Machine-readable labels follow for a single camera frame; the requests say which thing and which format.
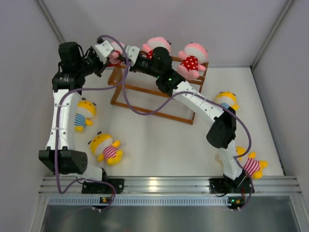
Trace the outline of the pink red-dotted toy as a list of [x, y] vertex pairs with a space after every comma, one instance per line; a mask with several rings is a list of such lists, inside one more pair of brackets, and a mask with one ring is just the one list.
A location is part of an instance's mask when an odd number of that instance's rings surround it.
[[171, 53], [171, 42], [164, 37], [152, 37], [145, 44], [142, 45], [142, 51], [147, 54], [148, 59], [152, 59], [153, 51], [157, 47], [163, 47]]
[[116, 42], [111, 42], [111, 45], [113, 46], [114, 51], [109, 55], [108, 67], [119, 66], [122, 62], [118, 58], [122, 55], [123, 51]]
[[178, 52], [178, 58], [182, 61], [177, 72], [186, 80], [195, 80], [200, 77], [200, 72], [206, 70], [204, 63], [208, 61], [208, 52], [199, 43], [189, 43]]

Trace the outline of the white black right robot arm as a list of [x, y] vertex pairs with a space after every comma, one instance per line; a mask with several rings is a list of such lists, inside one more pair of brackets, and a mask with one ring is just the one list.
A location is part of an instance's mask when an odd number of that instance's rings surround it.
[[172, 67], [172, 57], [167, 49], [157, 47], [153, 57], [147, 58], [138, 47], [126, 49], [130, 71], [141, 72], [156, 78], [158, 89], [194, 111], [205, 120], [210, 130], [206, 139], [218, 149], [224, 168], [222, 178], [210, 179], [212, 193], [253, 193], [249, 173], [240, 165], [236, 153], [236, 123], [240, 119], [231, 107], [225, 108], [208, 100], [196, 91]]

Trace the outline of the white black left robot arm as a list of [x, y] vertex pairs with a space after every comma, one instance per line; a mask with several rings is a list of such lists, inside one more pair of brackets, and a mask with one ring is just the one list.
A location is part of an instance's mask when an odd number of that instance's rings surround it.
[[39, 151], [39, 160], [57, 177], [62, 174], [93, 180], [92, 187], [98, 193], [108, 190], [107, 174], [88, 164], [85, 152], [76, 150], [74, 122], [85, 78], [93, 73], [100, 76], [113, 51], [108, 41], [89, 48], [85, 55], [76, 42], [59, 45], [58, 72], [52, 79], [53, 122], [46, 148]]

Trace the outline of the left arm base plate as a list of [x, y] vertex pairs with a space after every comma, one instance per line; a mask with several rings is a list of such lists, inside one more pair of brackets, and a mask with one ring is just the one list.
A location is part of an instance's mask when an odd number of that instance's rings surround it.
[[123, 192], [124, 179], [110, 178], [107, 182], [115, 188], [115, 191], [109, 185], [85, 181], [82, 187], [82, 194], [120, 194]]

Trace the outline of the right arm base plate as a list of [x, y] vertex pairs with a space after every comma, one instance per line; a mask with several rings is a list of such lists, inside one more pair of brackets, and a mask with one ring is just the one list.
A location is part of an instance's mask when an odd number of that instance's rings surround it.
[[211, 178], [209, 180], [212, 194], [254, 193], [253, 185], [248, 177], [231, 180], [227, 177]]

